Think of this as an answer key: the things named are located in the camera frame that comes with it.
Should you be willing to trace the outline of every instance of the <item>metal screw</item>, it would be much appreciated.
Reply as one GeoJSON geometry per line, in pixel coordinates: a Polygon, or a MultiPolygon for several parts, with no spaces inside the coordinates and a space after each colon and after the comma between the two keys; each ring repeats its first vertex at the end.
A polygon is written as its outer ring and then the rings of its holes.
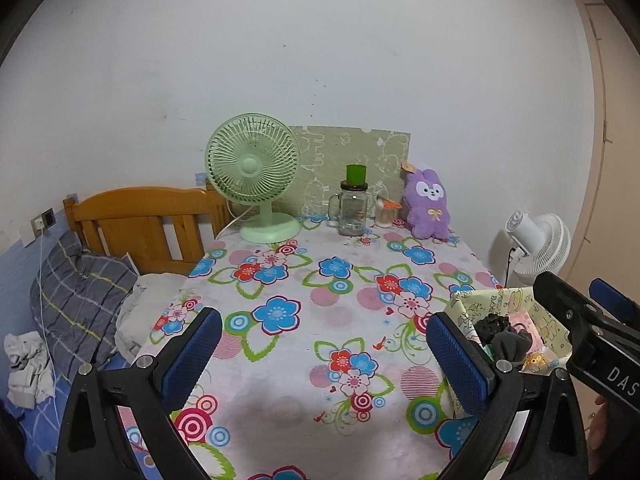
{"type": "Polygon", "coordinates": [[[80,375],[87,375],[92,370],[92,368],[93,367],[89,363],[82,363],[78,367],[78,373],[80,375]]]}
{"type": "Polygon", "coordinates": [[[498,370],[500,370],[503,374],[508,374],[509,372],[511,372],[511,370],[513,370],[513,365],[505,359],[500,359],[495,364],[495,367],[498,368],[498,370]]]}
{"type": "Polygon", "coordinates": [[[569,378],[569,372],[564,368],[556,368],[556,377],[561,381],[566,381],[569,378]]]}
{"type": "Polygon", "coordinates": [[[154,359],[150,355],[143,355],[136,359],[136,366],[138,368],[149,368],[154,362],[154,359]]]}

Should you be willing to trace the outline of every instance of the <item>electric fan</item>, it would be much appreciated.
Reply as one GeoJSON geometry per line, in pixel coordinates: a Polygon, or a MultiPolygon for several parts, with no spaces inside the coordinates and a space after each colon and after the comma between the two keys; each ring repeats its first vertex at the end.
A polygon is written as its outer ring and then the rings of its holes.
{"type": "Polygon", "coordinates": [[[242,224],[240,236],[248,242],[270,244],[300,231],[291,215],[271,210],[296,176],[300,150],[293,132],[276,119],[243,114],[221,124],[207,145],[205,166],[218,192],[231,202],[260,206],[242,224]]]}
{"type": "Polygon", "coordinates": [[[571,235],[558,215],[534,218],[516,211],[507,220],[505,230],[516,242],[513,272],[525,285],[533,285],[536,276],[549,270],[557,274],[569,255],[571,235]]]}

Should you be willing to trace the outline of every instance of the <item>plush toy eye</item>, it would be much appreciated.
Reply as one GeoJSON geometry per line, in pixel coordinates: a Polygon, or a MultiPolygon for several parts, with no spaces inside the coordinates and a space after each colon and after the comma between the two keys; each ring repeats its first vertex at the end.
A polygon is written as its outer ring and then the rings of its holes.
{"type": "Polygon", "coordinates": [[[427,196],[429,194],[429,186],[427,183],[420,181],[415,184],[415,190],[420,196],[427,196]]]}

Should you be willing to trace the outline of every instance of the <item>plaid pillow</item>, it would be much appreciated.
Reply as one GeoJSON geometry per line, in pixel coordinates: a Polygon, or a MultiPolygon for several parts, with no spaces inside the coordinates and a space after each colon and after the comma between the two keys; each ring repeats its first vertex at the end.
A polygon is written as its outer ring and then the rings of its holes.
{"type": "Polygon", "coordinates": [[[31,285],[31,311],[56,370],[73,380],[82,363],[101,367],[115,351],[120,304],[138,278],[129,260],[83,249],[68,231],[42,263],[42,288],[39,278],[31,285]]]}

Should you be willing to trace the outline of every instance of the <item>wallpaper sheet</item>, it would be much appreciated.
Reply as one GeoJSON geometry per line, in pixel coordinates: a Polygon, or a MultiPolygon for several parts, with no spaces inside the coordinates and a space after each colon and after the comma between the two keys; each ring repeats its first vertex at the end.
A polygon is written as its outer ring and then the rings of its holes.
{"type": "Polygon", "coordinates": [[[300,146],[300,170],[274,209],[296,216],[325,216],[329,197],[340,192],[347,164],[364,164],[369,212],[377,194],[400,202],[400,163],[409,153],[410,134],[339,126],[291,126],[300,146]]]}

